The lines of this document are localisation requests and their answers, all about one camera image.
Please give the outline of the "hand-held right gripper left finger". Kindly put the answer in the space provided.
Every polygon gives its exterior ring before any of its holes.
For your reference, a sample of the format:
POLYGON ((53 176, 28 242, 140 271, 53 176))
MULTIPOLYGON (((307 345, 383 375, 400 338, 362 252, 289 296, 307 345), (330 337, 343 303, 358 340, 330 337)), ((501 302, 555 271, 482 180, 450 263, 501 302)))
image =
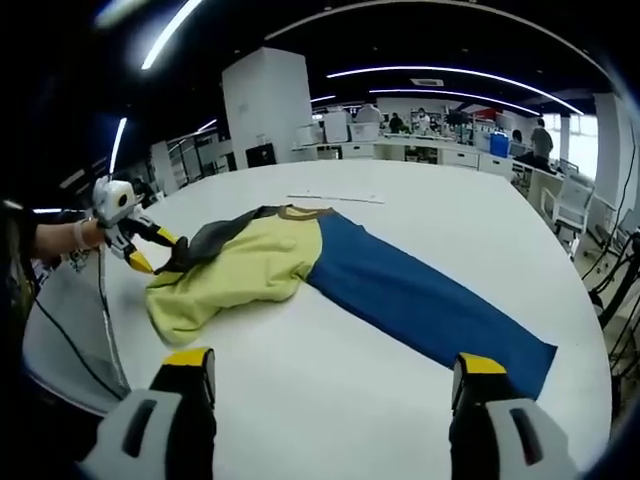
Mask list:
POLYGON ((131 391, 101 421, 80 477, 211 479, 215 400, 214 350, 172 353, 149 388, 131 391))

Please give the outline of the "person's left hand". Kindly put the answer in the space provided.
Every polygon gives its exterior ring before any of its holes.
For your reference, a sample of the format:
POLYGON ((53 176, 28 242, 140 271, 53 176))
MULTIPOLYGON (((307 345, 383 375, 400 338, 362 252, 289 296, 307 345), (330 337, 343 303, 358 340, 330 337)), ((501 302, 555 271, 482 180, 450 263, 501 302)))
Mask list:
POLYGON ((106 242, 104 229, 97 219, 85 218, 76 222, 72 232, 79 250, 95 249, 106 242))

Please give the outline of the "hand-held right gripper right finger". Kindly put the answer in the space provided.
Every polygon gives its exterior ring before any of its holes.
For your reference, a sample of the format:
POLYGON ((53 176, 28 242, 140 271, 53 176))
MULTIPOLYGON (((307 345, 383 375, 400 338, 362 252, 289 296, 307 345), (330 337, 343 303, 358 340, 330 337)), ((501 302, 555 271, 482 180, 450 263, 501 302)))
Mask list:
POLYGON ((449 428, 453 479, 575 479, 568 436, 498 362, 457 356, 449 428))

